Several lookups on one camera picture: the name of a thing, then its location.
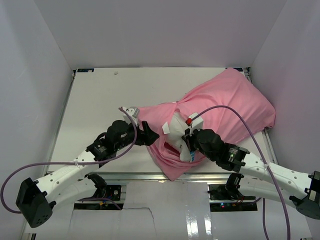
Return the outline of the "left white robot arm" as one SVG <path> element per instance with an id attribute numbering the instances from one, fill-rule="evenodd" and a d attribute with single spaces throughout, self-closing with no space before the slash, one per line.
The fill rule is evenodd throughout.
<path id="1" fill-rule="evenodd" d="M 27 178 L 19 188 L 16 206 L 31 228 L 44 224 L 60 207 L 82 199 L 113 199 L 105 180 L 95 173 L 104 160 L 114 158 L 119 150 L 130 144 L 150 146 L 159 138 L 146 121 L 134 126 L 116 120 L 101 133 L 71 165 L 32 180 Z"/>

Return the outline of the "white pillow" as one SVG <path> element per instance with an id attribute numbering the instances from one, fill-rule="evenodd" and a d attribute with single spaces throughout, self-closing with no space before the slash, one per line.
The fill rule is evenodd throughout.
<path id="1" fill-rule="evenodd" d="M 186 120 L 181 117 L 179 112 L 174 112 L 170 123 L 165 122 L 162 126 L 166 135 L 165 142 L 179 152 L 179 159 L 182 162 L 192 163 L 195 161 L 195 152 L 189 151 L 183 139 L 185 130 L 188 128 Z"/>

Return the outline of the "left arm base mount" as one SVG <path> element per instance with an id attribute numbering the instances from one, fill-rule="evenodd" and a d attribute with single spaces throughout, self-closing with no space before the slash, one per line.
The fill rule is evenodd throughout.
<path id="1" fill-rule="evenodd" d="M 91 180 L 96 188 L 93 196 L 88 197 L 88 200 L 75 203 L 74 210 L 92 210 L 92 211 L 121 211 L 123 203 L 118 203 L 121 200 L 121 185 L 110 185 L 98 174 L 90 173 L 85 176 Z"/>

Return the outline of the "pink floral pillowcase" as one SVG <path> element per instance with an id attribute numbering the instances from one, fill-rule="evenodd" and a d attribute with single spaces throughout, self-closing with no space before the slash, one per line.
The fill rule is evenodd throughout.
<path id="1" fill-rule="evenodd" d="M 184 162 L 179 152 L 166 142 L 165 122 L 178 112 L 187 120 L 193 113 L 205 113 L 203 128 L 212 129 L 224 142 L 237 144 L 252 133 L 275 125 L 276 110 L 267 98 L 239 71 L 228 68 L 211 80 L 198 85 L 177 102 L 166 102 L 139 108 L 138 120 L 147 121 L 159 138 L 148 151 L 162 172 L 176 180 L 186 171 L 200 165 L 204 155 L 197 152 L 193 162 Z"/>

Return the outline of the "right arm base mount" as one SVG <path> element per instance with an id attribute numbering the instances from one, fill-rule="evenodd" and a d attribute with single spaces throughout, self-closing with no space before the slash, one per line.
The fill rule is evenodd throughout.
<path id="1" fill-rule="evenodd" d="M 209 184 L 208 196 L 210 212 L 255 212 L 258 210 L 255 196 L 246 196 L 240 193 L 241 181 L 244 176 L 239 173 L 231 173 L 226 183 Z"/>

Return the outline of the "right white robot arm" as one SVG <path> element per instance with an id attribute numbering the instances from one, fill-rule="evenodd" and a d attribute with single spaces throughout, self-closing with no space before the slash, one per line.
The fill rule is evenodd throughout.
<path id="1" fill-rule="evenodd" d="M 230 171 L 226 195 L 257 196 L 284 201 L 300 214 L 320 218 L 320 173 L 294 171 L 263 160 L 246 148 L 222 141 L 211 129 L 186 130 L 183 141 L 192 152 L 201 153 L 220 168 Z"/>

